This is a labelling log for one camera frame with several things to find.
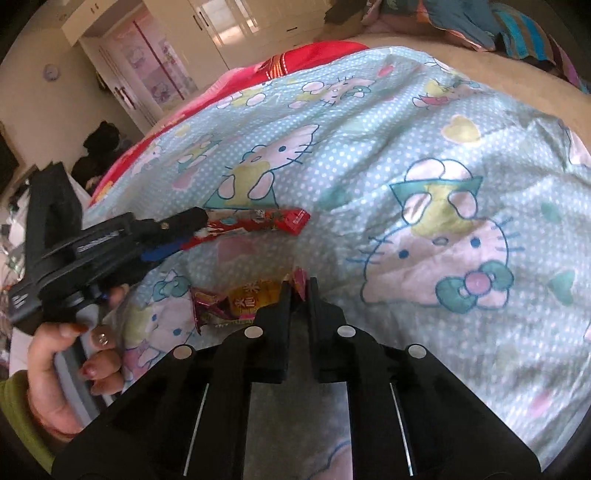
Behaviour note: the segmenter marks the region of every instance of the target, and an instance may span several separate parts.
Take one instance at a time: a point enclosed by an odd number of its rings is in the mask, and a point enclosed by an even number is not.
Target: green sleeve
[[[43,442],[29,410],[27,372],[22,370],[0,382],[0,409],[23,445],[37,462],[51,472],[54,455]]]

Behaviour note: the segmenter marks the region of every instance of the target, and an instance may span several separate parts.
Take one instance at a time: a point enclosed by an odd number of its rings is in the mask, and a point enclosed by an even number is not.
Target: snack wrapper
[[[301,268],[284,279],[289,281],[298,295],[305,300],[307,274]],[[256,311],[279,301],[282,281],[256,280],[226,294],[217,294],[192,287],[195,326],[201,334],[204,325],[216,327],[252,323]]]
[[[299,235],[310,220],[310,214],[301,208],[269,210],[210,210],[205,228],[181,246],[188,250],[195,245],[215,240],[220,235],[240,234],[260,230],[282,230]]]

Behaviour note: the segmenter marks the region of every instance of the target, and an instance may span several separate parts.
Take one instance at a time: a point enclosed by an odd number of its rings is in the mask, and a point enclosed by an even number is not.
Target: white cabinet
[[[78,39],[96,22],[99,17],[111,7],[116,0],[86,0],[79,6],[62,26],[70,45]]]
[[[144,3],[161,24],[168,41],[200,90],[228,71],[203,20],[187,0],[144,0]]]
[[[264,61],[312,42],[330,6],[325,0],[185,0],[230,68]]]
[[[147,107],[137,92],[126,80],[111,53],[99,38],[82,37],[80,45],[93,63],[96,71],[113,92],[115,98],[127,114],[132,118],[140,131],[145,135],[156,124],[149,107]]]

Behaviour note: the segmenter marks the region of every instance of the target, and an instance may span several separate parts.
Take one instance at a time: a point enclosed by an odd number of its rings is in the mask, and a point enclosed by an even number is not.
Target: bedsheet
[[[155,138],[86,213],[87,225],[194,205],[312,214],[297,238],[219,239],[151,272],[127,318],[128,380],[168,346],[228,333],[196,334],[189,284],[299,265],[378,342],[428,347],[547,466],[591,393],[591,157],[579,137],[404,47],[259,88],[254,104],[223,99]],[[292,383],[253,390],[245,478],[350,478],[345,388],[314,385],[302,345]]]

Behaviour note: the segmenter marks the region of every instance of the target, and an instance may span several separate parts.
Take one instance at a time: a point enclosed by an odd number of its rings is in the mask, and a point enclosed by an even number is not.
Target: metal screw
[[[244,335],[246,338],[259,338],[262,334],[262,328],[254,325],[244,330]]]
[[[343,338],[354,337],[357,331],[351,325],[341,325],[336,331]]]
[[[413,358],[425,358],[427,350],[423,345],[411,345],[408,347],[408,354]]]
[[[177,360],[185,360],[193,354],[193,350],[188,345],[179,345],[174,349],[173,355]]]

